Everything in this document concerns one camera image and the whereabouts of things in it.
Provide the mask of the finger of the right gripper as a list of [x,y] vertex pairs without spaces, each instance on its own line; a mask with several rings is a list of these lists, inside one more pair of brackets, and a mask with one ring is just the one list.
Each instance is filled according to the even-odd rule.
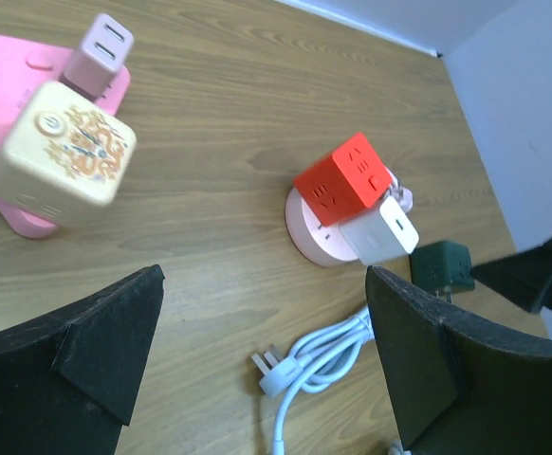
[[552,310],[552,238],[471,269],[471,276],[527,313]]

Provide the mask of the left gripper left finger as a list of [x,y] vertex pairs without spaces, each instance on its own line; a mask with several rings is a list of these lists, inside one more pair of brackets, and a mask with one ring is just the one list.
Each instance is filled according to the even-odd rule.
[[112,454],[130,424],[164,289],[157,264],[0,331],[0,454]]

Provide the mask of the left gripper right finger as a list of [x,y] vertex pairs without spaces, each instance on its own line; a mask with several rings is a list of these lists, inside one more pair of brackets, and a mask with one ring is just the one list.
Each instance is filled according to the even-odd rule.
[[477,316],[372,266],[365,291],[401,447],[552,454],[552,340]]

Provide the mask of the dark green charger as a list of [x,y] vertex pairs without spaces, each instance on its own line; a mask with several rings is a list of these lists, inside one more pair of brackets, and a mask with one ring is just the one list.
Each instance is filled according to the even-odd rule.
[[410,255],[410,268],[415,286],[447,301],[475,289],[469,248],[450,240],[418,247]]

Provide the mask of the blue power strip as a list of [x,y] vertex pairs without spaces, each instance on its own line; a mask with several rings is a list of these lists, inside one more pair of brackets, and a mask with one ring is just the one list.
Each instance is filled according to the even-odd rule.
[[282,400],[274,418],[271,452],[285,453],[286,414],[301,391],[317,394],[343,379],[356,364],[362,347],[375,339],[369,309],[299,338],[282,355],[271,346],[250,360],[262,377],[259,387],[269,398]]

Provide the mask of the beige cube socket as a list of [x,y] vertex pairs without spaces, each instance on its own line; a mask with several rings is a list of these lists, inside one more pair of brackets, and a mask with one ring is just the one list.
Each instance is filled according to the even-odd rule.
[[82,225],[114,202],[136,146],[131,127],[45,82],[0,145],[0,200],[60,227]]

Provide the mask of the pink triangular socket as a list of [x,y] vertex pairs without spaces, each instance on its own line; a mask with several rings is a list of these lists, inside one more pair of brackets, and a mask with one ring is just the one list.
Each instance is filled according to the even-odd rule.
[[100,14],[74,48],[0,35],[0,213],[50,236],[109,207],[137,145],[117,112],[132,33]]

